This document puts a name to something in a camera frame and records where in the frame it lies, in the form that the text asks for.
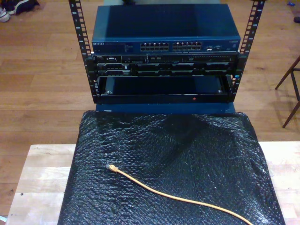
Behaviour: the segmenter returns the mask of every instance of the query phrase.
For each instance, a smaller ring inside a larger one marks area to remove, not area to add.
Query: black bubble wrap
[[[83,115],[59,225],[235,225],[225,212],[154,194],[214,204],[258,225],[285,224],[249,118],[129,114]]]

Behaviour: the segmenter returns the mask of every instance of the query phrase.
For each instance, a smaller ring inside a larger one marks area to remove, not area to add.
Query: blue network switch
[[[227,4],[100,6],[92,46],[101,54],[236,52]]]

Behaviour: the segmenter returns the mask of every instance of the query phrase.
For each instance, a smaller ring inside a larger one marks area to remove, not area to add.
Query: table
[[[300,224],[300,142],[260,142],[287,225]],[[75,144],[32,145],[7,225],[56,225]]]

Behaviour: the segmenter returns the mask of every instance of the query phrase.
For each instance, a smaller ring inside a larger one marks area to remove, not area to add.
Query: cable connector
[[[113,172],[115,172],[115,173],[118,171],[118,168],[116,166],[112,165],[112,164],[107,164],[106,168],[113,171]]]

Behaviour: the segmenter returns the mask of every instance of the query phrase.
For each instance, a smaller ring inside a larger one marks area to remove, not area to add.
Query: white sneaker
[[[5,9],[0,8],[0,22],[6,22],[10,19],[10,15],[5,11]]]

